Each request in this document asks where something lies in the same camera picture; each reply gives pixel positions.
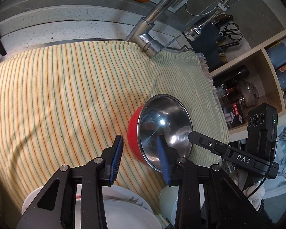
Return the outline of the black scissors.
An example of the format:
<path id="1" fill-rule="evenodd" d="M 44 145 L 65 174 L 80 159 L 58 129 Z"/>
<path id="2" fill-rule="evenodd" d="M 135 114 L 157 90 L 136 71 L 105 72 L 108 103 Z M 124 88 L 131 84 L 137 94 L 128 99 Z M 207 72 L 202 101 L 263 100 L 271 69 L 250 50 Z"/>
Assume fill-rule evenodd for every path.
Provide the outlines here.
<path id="1" fill-rule="evenodd" d="M 242 33 L 239 32 L 239 26 L 234 22 L 227 23 L 224 28 L 220 30 L 219 34 L 232 41 L 241 41 L 243 39 Z"/>

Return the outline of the dark sauce bottle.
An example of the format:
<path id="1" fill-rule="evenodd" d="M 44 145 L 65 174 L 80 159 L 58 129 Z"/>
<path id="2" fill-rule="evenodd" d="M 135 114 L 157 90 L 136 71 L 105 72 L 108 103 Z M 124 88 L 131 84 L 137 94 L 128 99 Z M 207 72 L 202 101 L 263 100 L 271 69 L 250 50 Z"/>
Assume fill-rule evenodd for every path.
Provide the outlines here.
<path id="1" fill-rule="evenodd" d="M 222 84 L 227 86 L 248 77 L 249 74 L 248 68 L 245 65 L 241 65 L 233 70 L 215 76 L 213 78 L 213 84 L 215 87 L 219 87 Z"/>

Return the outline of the wooden shelf unit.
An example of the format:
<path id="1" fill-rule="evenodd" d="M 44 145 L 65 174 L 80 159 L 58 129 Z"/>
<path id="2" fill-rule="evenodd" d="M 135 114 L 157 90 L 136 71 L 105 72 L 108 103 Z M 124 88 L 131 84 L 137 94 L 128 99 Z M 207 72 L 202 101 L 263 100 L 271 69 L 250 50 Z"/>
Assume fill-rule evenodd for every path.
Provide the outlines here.
<path id="1" fill-rule="evenodd" d="M 211 72 L 211 76 L 215 77 L 223 72 L 245 65 L 250 72 L 246 80 L 253 83 L 259 93 L 259 99 L 256 104 L 243 109 L 245 115 L 247 115 L 251 109 L 265 102 L 277 108 L 278 126 L 286 124 L 286 104 L 284 102 L 283 92 L 280 89 L 279 80 L 266 52 L 266 48 L 283 38 L 286 38 L 286 29 Z"/>

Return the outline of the blue bottle on shelf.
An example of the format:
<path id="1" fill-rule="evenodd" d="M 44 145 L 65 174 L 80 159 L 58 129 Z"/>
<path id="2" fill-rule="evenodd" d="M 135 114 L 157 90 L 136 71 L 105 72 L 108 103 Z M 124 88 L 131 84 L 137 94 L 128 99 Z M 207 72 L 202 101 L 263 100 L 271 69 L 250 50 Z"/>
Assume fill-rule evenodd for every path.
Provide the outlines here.
<path id="1" fill-rule="evenodd" d="M 286 63 L 286 38 L 268 47 L 266 52 L 275 69 Z"/>

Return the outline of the black red seasoning box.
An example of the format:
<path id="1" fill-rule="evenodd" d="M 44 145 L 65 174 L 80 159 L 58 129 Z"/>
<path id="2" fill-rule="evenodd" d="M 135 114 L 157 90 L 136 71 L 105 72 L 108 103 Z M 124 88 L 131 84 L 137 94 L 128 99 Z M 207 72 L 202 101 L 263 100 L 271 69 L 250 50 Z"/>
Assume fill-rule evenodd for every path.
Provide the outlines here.
<path id="1" fill-rule="evenodd" d="M 243 108 L 239 101 L 224 106 L 222 109 L 229 129 L 245 124 Z"/>

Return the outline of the green striped cloth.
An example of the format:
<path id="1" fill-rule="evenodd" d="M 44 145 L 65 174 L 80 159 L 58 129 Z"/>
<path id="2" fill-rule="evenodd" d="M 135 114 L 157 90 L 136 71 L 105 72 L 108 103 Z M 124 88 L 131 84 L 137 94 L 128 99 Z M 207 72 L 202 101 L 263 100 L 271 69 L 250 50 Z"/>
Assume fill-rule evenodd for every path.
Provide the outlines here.
<path id="1" fill-rule="evenodd" d="M 195 53 L 163 51 L 152 61 L 157 92 L 181 101 L 190 115 L 194 131 L 228 143 L 229 132 L 223 112 L 199 57 Z"/>

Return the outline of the small red steel bowl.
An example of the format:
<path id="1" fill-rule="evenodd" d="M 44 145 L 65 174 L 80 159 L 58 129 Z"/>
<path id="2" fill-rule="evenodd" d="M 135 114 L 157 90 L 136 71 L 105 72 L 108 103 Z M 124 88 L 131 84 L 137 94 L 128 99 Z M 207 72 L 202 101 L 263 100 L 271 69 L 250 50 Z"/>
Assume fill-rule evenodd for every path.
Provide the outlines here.
<path id="1" fill-rule="evenodd" d="M 158 94 L 131 116 L 127 129 L 128 145 L 138 161 L 160 172 L 158 136 L 163 135 L 168 146 L 175 148 L 180 157 L 188 158 L 193 147 L 188 135 L 192 131 L 192 121 L 185 106 L 171 95 Z"/>

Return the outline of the yellow striped cloth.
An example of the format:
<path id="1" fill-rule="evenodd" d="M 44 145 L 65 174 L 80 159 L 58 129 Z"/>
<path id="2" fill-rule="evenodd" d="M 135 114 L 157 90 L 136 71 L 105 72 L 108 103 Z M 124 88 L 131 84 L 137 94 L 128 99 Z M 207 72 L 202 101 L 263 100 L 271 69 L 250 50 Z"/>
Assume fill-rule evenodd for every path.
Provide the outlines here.
<path id="1" fill-rule="evenodd" d="M 126 136 L 137 108 L 176 92 L 162 57 L 121 41 L 76 42 L 22 52 L 0 63 L 2 217 L 21 207 L 63 164 L 86 164 Z"/>

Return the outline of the white ceramic bowl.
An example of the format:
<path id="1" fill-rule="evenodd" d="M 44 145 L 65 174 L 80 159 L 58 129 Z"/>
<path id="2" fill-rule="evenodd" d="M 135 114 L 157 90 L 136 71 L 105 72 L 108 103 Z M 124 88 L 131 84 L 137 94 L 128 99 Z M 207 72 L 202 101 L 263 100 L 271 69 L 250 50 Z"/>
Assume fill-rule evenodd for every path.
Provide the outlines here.
<path id="1" fill-rule="evenodd" d="M 176 220 L 179 187 L 166 185 L 160 193 L 160 211 L 164 219 L 174 226 Z"/>

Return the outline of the white plate grey leaf pattern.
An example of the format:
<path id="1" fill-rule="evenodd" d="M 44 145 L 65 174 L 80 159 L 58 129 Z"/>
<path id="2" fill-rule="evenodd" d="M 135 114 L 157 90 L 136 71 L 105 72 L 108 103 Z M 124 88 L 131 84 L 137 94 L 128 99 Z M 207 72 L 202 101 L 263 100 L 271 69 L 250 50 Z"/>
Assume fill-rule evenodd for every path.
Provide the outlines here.
<path id="1" fill-rule="evenodd" d="M 107 199 L 101 181 L 84 178 L 81 207 L 77 182 L 57 172 L 23 213 L 17 228 L 161 228 L 154 214 L 135 204 Z"/>

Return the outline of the black knife block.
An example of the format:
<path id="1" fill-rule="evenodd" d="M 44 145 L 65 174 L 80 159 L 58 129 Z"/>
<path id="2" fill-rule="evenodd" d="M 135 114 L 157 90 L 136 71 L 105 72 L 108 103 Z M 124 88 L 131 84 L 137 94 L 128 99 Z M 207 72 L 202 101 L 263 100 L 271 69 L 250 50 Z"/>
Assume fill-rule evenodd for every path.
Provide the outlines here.
<path id="1" fill-rule="evenodd" d="M 210 69 L 216 69 L 224 64 L 219 55 L 223 51 L 218 42 L 223 42 L 225 39 L 219 29 L 212 24 L 207 24 L 202 28 L 200 36 L 192 42 L 192 48 L 196 53 L 204 55 Z"/>

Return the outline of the glass jar on shelf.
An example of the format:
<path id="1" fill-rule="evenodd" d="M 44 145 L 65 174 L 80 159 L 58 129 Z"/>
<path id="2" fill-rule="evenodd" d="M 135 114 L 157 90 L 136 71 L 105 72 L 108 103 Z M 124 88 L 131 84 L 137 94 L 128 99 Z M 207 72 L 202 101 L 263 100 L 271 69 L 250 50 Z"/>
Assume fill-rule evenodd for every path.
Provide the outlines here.
<path id="1" fill-rule="evenodd" d="M 259 99 L 259 93 L 253 83 L 246 83 L 240 90 L 242 95 L 240 102 L 243 106 L 253 106 L 256 104 L 256 101 Z"/>

